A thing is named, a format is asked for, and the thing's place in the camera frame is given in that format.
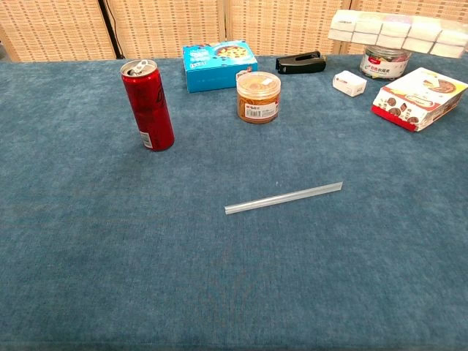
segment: black stapler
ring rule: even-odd
[[[319,51],[283,56],[276,59],[276,69],[278,73],[285,75],[321,72],[325,69],[326,65],[327,58],[325,56],[320,56]]]

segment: plastic jar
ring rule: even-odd
[[[371,78],[396,79],[403,74],[410,57],[406,50],[366,46],[359,68]]]
[[[237,79],[237,113],[250,123],[263,124],[278,116],[280,79],[267,72],[250,72]]]

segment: woven wall panel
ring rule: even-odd
[[[224,40],[222,0],[108,0],[128,59],[179,57],[183,45]]]
[[[348,0],[227,0],[227,37],[245,39],[256,55],[338,53],[328,29],[348,7]]]
[[[353,0],[353,10],[402,13],[468,23],[468,0]],[[364,45],[342,45],[341,53],[362,53]]]
[[[96,0],[5,0],[0,40],[12,61],[115,59]]]

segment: plastic straw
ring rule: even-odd
[[[266,197],[264,199],[249,201],[247,203],[238,203],[237,205],[225,206],[224,210],[226,211],[226,214],[235,214],[236,212],[276,205],[277,203],[286,203],[287,201],[304,199],[305,197],[326,194],[328,192],[337,192],[341,190],[342,185],[343,182],[340,181],[339,183],[318,186],[316,188],[305,189],[298,192],[288,192],[287,194]]]

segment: soda can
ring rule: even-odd
[[[143,144],[162,151],[174,144],[161,75],[156,62],[134,60],[120,69]]]

